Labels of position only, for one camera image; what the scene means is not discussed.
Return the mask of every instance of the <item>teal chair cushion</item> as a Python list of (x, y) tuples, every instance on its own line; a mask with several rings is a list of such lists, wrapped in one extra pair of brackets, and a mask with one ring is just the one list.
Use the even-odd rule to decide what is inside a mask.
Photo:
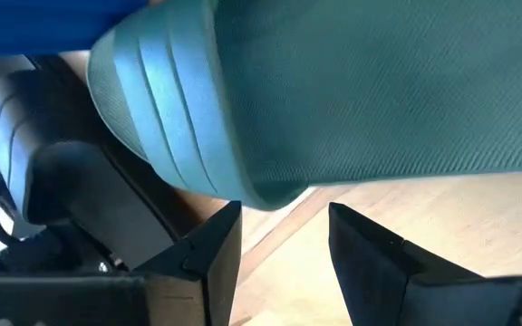
[(175, 187), (522, 170), (522, 0), (169, 0), (92, 49), (112, 132)]

